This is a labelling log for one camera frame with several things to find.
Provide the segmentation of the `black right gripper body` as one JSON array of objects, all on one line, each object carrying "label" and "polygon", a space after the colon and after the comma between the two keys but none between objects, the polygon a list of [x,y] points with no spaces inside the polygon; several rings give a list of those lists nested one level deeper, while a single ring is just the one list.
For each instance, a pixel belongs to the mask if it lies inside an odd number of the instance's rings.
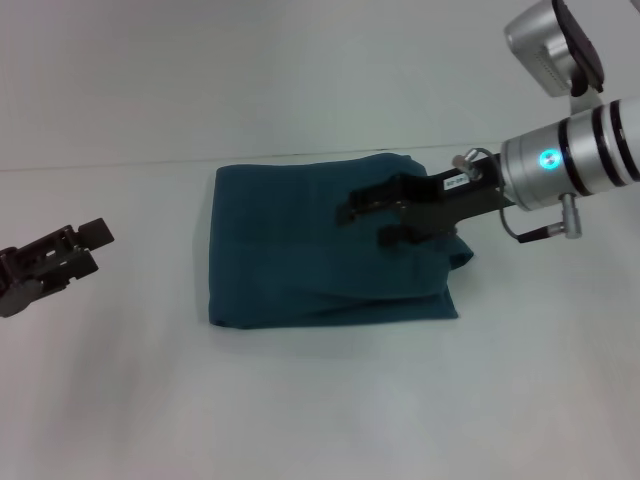
[{"label": "black right gripper body", "polygon": [[398,201],[401,223],[427,237],[455,235],[463,220],[514,206],[500,194],[494,162],[481,158],[474,164],[481,173],[479,180],[469,180],[456,169],[424,177],[404,176]]}]

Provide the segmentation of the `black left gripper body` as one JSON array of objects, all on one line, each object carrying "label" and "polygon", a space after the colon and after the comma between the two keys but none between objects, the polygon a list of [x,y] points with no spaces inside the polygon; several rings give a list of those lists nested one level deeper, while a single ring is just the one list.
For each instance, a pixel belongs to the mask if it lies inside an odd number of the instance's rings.
[{"label": "black left gripper body", "polygon": [[10,247],[1,251],[1,317],[25,310],[43,292],[42,267],[45,249],[40,246]]}]

